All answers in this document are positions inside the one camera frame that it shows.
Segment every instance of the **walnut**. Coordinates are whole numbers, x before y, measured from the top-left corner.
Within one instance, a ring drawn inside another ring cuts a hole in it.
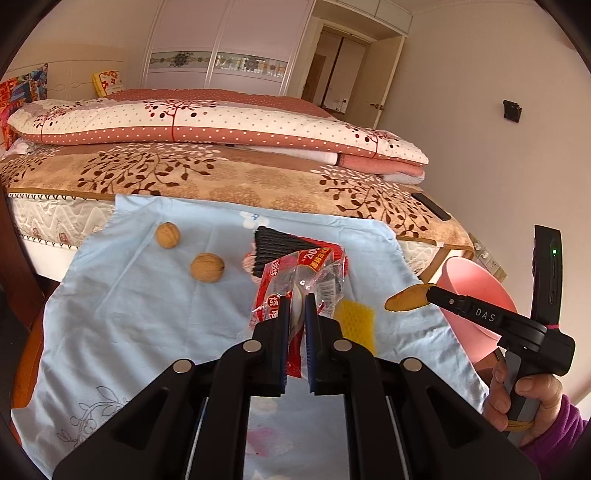
[[[156,241],[161,247],[173,248],[178,245],[181,239],[181,232],[178,227],[171,222],[166,222],[156,229]]]
[[[193,278],[205,283],[214,283],[222,278],[224,262],[217,255],[202,253],[191,262],[191,275]]]

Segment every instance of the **red packaging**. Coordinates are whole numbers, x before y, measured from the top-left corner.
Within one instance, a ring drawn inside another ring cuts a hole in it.
[[[286,255],[265,266],[249,329],[253,330],[258,322],[277,318],[281,296],[291,300],[287,374],[292,377],[306,376],[303,300],[308,293],[313,293],[318,313],[332,318],[343,297],[345,265],[343,249],[323,243],[318,248]]]

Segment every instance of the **pink bucket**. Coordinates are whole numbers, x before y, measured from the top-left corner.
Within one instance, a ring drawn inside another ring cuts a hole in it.
[[[466,258],[448,258],[443,264],[437,286],[517,312],[513,300],[499,281],[480,265]],[[475,364],[495,350],[496,343],[501,338],[499,335],[454,313],[441,310],[470,362]]]

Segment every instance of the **finger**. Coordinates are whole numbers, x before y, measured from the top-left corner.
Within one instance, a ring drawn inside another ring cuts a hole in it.
[[[509,424],[509,420],[507,419],[507,415],[502,414],[498,410],[496,410],[488,401],[488,399],[484,402],[484,412],[482,416],[487,419],[487,421],[499,432],[502,432],[507,428]]]
[[[507,378],[507,364],[503,360],[499,360],[494,368],[492,369],[492,376],[494,379],[499,382],[503,383]]]
[[[487,397],[488,402],[492,407],[500,413],[507,413],[511,408],[511,398],[505,390],[502,383],[497,382],[494,378],[491,381],[490,390]]]
[[[547,408],[559,406],[562,400],[562,383],[548,374],[521,378],[515,384],[515,391],[522,397],[537,398]]]
[[[553,375],[533,375],[521,378],[515,384],[515,391],[523,397],[540,400],[540,408],[535,415],[534,425],[521,443],[525,445],[544,434],[558,417],[562,403],[562,383]]]

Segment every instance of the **door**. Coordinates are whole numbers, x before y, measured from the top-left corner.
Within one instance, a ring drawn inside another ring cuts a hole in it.
[[[322,107],[345,113],[364,55],[365,45],[343,39]]]
[[[373,42],[366,50],[345,113],[345,121],[375,128],[384,109],[400,58],[402,35]]]
[[[312,64],[310,65],[310,71],[308,72],[308,78],[306,79],[304,89],[301,93],[302,100],[311,103],[314,102],[314,94],[316,94],[316,89],[318,88],[318,82],[320,81],[320,75],[324,68],[324,62],[326,62],[326,57],[324,55],[314,54]]]

